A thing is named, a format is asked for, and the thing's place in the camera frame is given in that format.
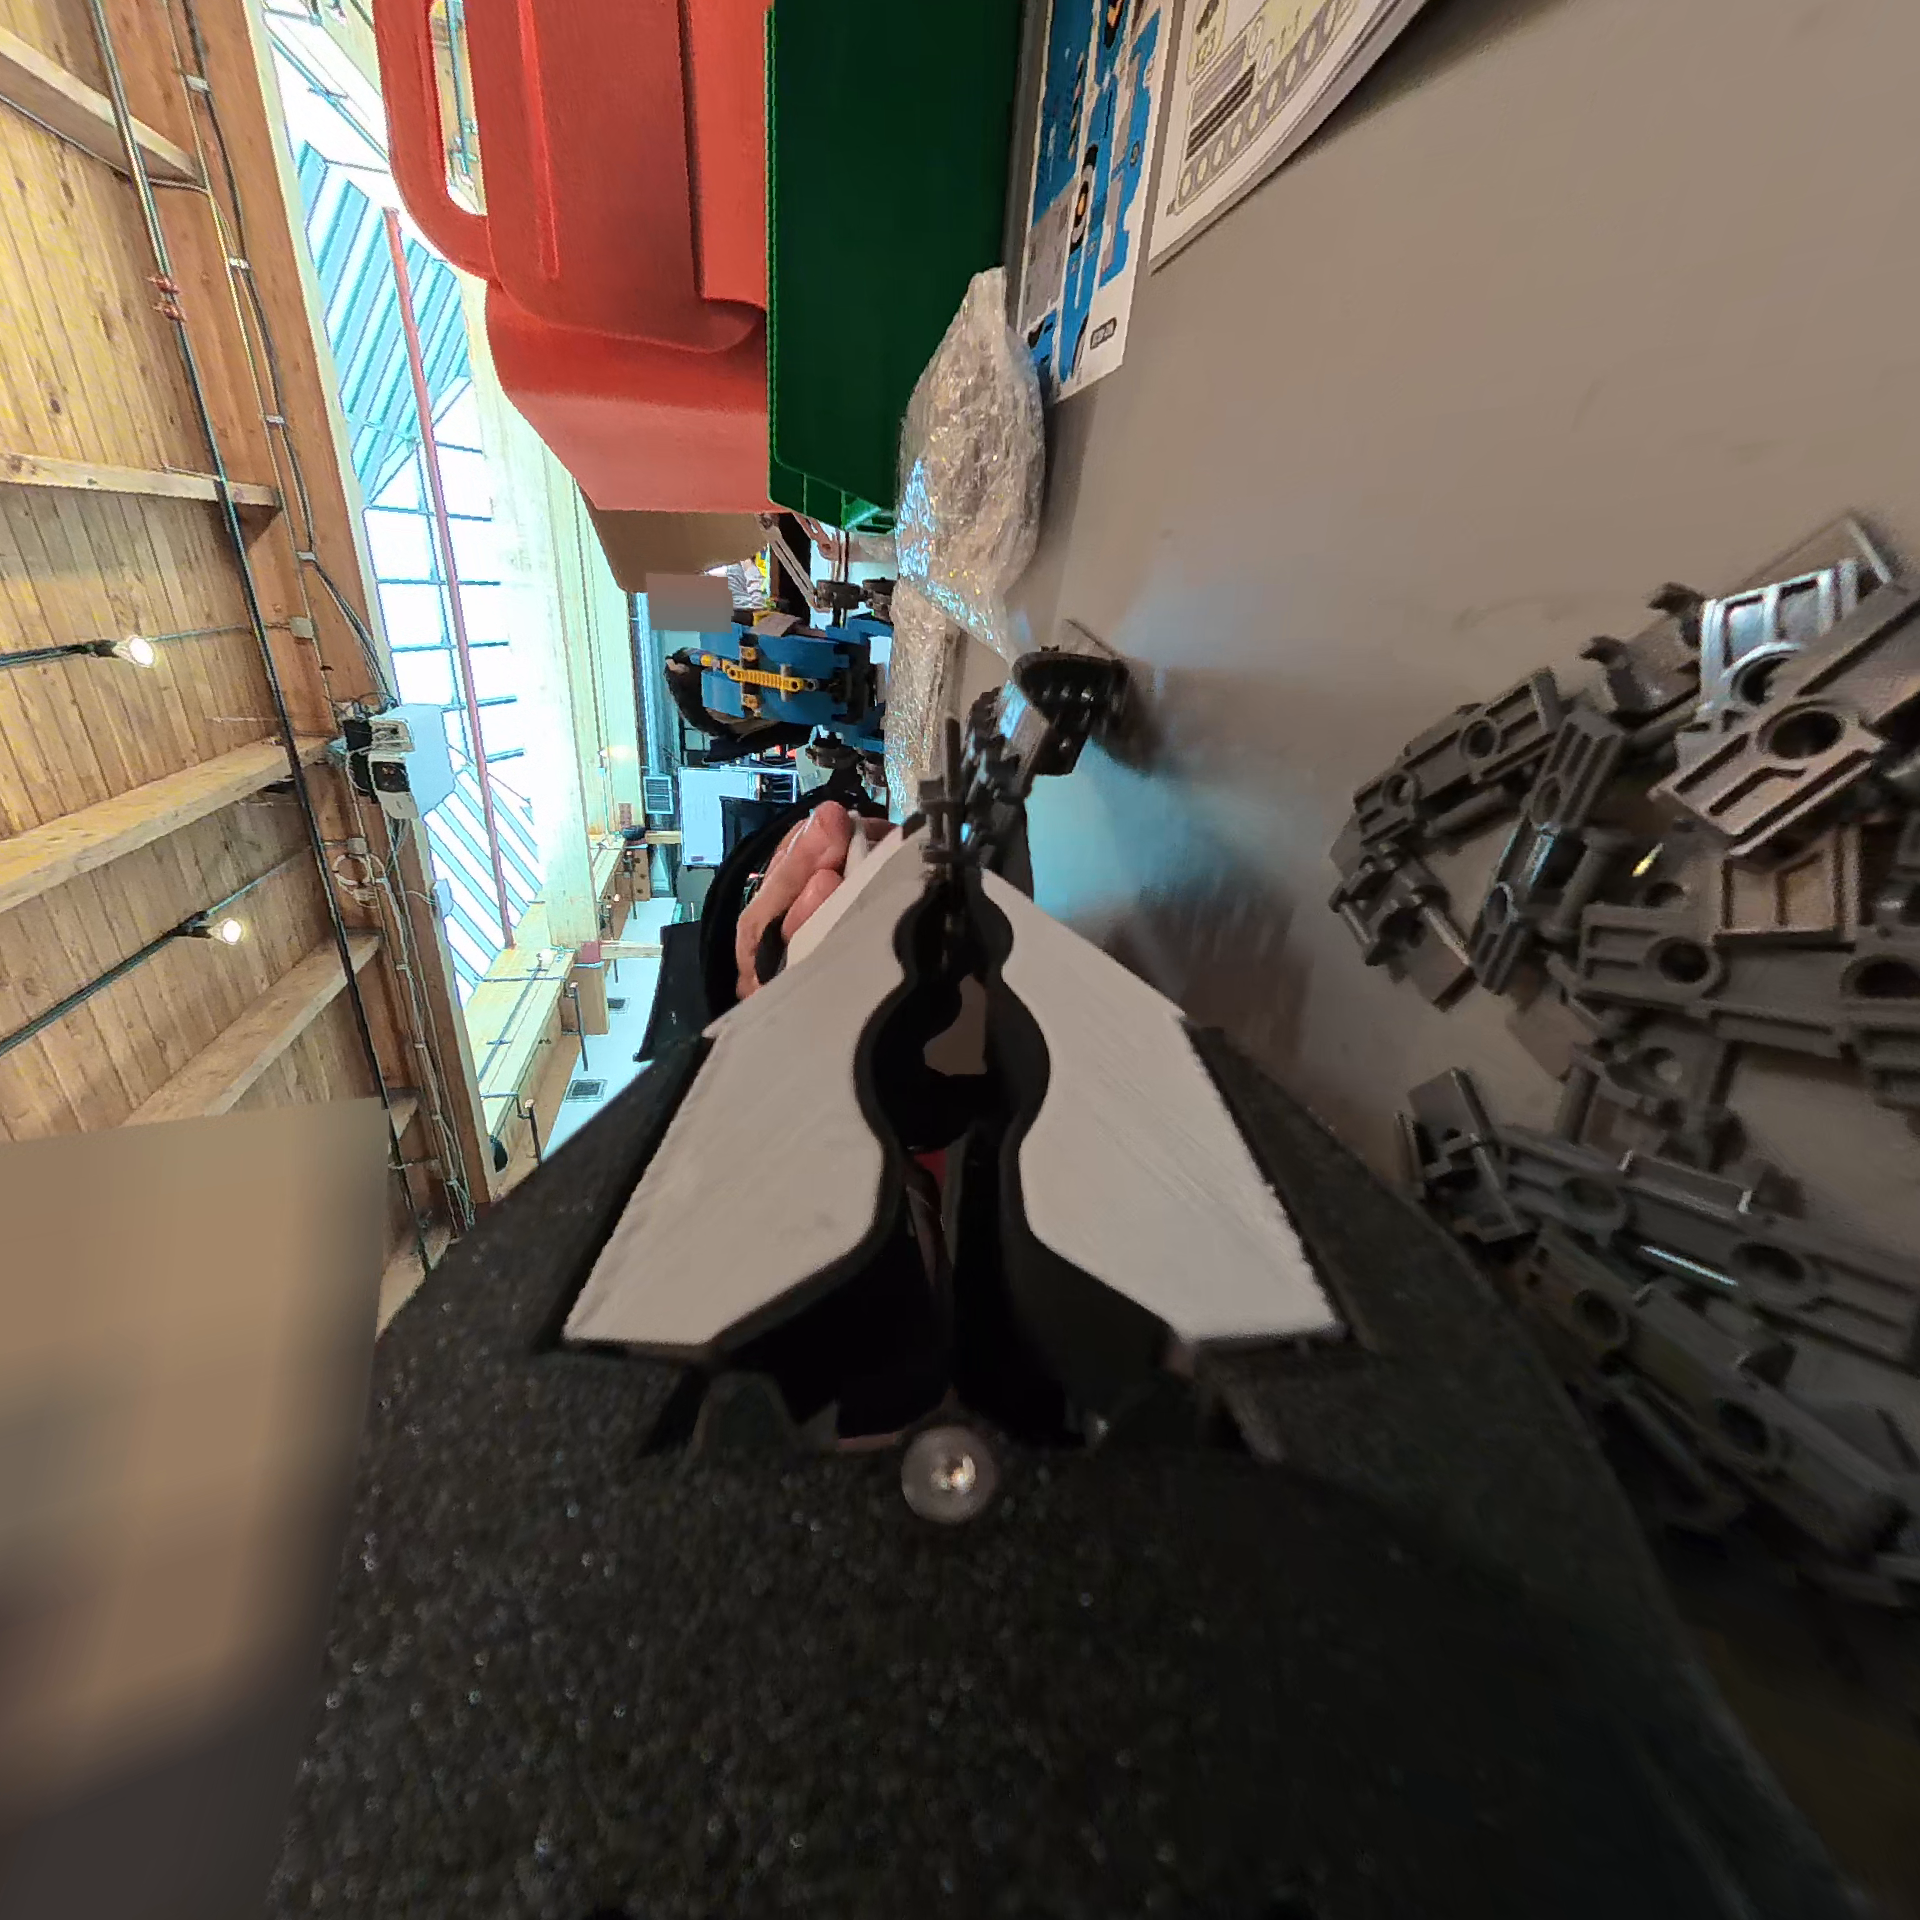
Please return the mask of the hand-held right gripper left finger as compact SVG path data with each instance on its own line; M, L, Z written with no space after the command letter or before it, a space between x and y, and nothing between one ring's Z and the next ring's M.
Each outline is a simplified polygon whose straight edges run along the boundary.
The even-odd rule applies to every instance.
M717 1017L568 1309L568 1348L767 1375L799 1423L908 1429L941 1397L930 1253L883 1110L883 1038L914 989L924 833L890 830Z

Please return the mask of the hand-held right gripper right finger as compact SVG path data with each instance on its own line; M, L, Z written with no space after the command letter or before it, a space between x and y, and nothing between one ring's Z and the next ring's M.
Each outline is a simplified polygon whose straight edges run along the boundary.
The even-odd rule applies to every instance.
M1315 1352L1341 1309L1170 998L991 872L972 885L1004 1097L999 1270L1075 1423L1180 1359Z

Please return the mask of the pile of grey track links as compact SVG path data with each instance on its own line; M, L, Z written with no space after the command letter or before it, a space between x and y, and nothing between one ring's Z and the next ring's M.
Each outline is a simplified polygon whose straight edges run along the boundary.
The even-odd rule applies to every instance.
M1539 1127L1441 1071L1400 1157L1639 1498L1916 1615L1916 1253L1817 1220L1738 1105L1824 1066L1916 1124L1916 577L1844 514L1649 609L1589 685L1535 669L1357 784L1329 906L1557 1084Z

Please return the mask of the grey desk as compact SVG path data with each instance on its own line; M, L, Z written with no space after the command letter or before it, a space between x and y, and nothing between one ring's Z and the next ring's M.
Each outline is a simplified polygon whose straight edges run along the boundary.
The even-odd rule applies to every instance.
M1916 1609L1597 1446L1394 1141L1449 1069L1552 1129L1571 1017L1329 906L1449 709L1843 514L1916 567L1916 5L1429 5L1050 447L1023 623L1149 741L1037 789L1041 898L1232 1034L1412 1342L1240 1367L1271 1460L1012 1473L959 1602L1012 1757L929 1855L994 1914L1916 1914Z

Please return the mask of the person's left hand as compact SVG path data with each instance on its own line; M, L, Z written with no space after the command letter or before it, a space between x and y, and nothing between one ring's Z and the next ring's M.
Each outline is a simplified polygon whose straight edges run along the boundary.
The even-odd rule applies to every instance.
M775 927L785 941L818 913L847 878L849 853L865 838L861 821L841 799L823 799L804 818L785 826L772 853L755 869L751 890L733 929L733 996L755 996L760 948Z

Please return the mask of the blue building-block model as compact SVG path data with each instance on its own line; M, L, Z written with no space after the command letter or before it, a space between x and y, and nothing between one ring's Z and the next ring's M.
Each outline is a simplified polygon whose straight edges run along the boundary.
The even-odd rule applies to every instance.
M692 632L664 655L681 722L708 760L804 750L834 770L881 766L893 649L891 580L826 583L826 623L767 614Z

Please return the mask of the cardboard box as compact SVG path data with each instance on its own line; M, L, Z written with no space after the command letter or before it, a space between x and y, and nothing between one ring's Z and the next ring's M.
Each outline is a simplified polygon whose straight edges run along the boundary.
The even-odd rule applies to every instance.
M615 583L648 592L656 573L708 573L760 556L770 528L756 514L730 511L615 511L586 501Z

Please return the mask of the crumpled clear plastic bag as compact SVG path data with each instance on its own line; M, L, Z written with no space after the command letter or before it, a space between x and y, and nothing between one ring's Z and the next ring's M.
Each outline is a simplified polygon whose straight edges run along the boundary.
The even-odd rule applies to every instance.
M1009 593L1041 538L1044 414L1005 270L967 282L920 374L899 440L893 647L883 772L906 818L964 711L972 649L1005 678L1023 653Z

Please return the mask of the red storage bin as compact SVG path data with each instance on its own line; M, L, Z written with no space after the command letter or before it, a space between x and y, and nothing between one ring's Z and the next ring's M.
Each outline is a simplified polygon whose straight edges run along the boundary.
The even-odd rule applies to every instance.
M484 287L496 380L604 511L772 508L760 1L465 5L483 210L432 5L372 5L392 174Z

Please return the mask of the green storage bin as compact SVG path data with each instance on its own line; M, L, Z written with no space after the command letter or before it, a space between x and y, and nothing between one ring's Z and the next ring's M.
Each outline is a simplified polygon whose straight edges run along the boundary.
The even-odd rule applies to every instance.
M770 498L896 519L906 405L1001 265L1020 1L775 1L767 50Z

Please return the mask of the blue sticker sheet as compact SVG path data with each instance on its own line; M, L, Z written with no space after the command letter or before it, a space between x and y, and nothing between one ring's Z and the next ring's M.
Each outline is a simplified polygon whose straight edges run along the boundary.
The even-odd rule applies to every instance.
M1052 1L1018 328L1047 402L1121 367L1145 262L1172 5Z

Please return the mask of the instruction booklet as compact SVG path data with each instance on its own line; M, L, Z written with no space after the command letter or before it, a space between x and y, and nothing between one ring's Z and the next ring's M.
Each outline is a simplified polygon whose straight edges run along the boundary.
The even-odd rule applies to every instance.
M1153 270L1277 172L1424 1L1191 1L1149 218Z

